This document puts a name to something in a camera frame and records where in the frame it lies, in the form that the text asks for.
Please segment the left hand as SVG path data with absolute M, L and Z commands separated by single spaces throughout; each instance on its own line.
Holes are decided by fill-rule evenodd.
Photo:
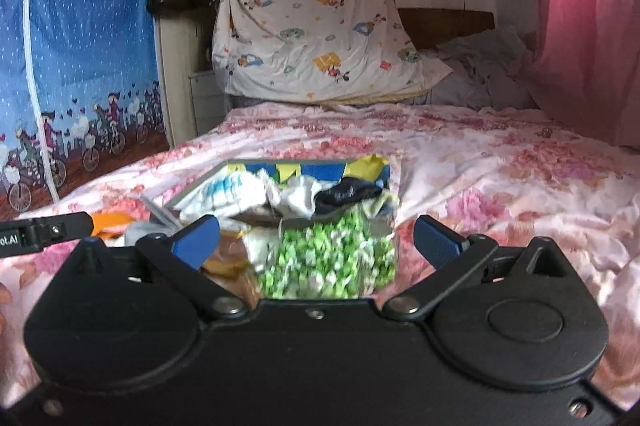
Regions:
M 11 305 L 12 302 L 13 295 L 11 291 L 3 283 L 0 283 L 0 334 L 3 334 L 8 326 L 8 319 L 4 314 L 4 307 Z

